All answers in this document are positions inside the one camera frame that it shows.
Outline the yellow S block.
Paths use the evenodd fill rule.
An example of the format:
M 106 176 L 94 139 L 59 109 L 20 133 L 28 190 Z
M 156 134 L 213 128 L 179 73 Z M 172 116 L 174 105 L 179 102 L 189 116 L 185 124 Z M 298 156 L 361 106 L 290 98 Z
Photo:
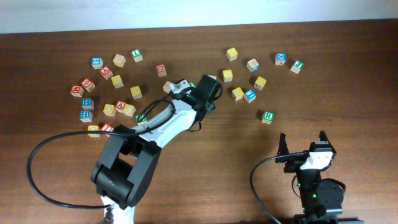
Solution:
M 223 75 L 224 82 L 231 82 L 233 80 L 232 70 L 223 70 L 222 75 Z
M 134 99 L 142 98 L 142 92 L 140 86 L 134 86 L 130 88 L 131 95 Z

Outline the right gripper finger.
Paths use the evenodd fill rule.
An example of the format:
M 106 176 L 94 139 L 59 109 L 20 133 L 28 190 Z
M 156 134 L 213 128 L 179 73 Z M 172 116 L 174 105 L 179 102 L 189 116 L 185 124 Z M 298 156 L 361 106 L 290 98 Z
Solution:
M 329 144 L 330 143 L 330 141 L 329 141 L 329 139 L 328 139 L 328 137 L 326 135 L 326 132 L 324 130 L 320 131 L 319 138 L 320 138 L 320 142 L 322 144 Z
M 287 142 L 285 140 L 286 135 L 284 133 L 280 133 L 279 136 L 279 147 L 277 151 L 278 156 L 286 156 L 289 154 L 289 149 L 287 147 Z

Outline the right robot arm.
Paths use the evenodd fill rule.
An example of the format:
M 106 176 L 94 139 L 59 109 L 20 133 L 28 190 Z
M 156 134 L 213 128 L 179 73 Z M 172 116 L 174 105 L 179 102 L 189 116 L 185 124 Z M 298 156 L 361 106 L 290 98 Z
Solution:
M 324 131 L 320 131 L 319 138 L 309 149 L 294 154 L 288 150 L 285 134 L 280 134 L 275 161 L 285 164 L 285 173 L 295 174 L 303 209 L 302 215 L 294 216 L 294 223 L 364 223 L 358 218 L 338 218 L 343 213 L 346 186 L 339 180 L 321 177 L 331 167 L 336 150 Z

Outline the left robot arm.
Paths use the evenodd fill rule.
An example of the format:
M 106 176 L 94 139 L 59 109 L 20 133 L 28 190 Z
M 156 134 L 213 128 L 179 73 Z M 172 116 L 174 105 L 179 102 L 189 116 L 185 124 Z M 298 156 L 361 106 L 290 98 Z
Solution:
M 175 136 L 200 124 L 223 92 L 221 84 L 209 75 L 202 76 L 197 86 L 182 79 L 169 88 L 137 121 L 159 103 L 165 102 L 167 107 L 133 128 L 117 126 L 94 166 L 91 181 L 105 206 L 105 223 L 133 223 L 135 207 L 149 188 L 161 150 Z

